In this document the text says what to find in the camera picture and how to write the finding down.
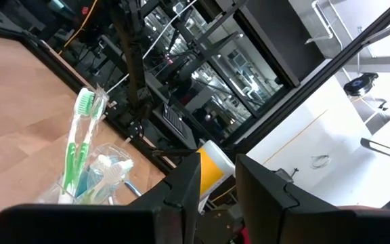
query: wooden surface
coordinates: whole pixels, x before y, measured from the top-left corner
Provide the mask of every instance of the wooden surface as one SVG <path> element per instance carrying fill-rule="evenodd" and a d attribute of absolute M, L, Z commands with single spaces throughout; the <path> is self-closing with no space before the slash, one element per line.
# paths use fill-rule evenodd
<path fill-rule="evenodd" d="M 62 173 L 66 134 L 76 94 L 22 44 L 0 39 L 0 210 L 32 203 Z M 121 146 L 123 139 L 100 123 L 94 145 Z M 132 145 L 131 181 L 145 192 L 163 174 Z M 128 188 L 118 201 L 135 199 Z"/>

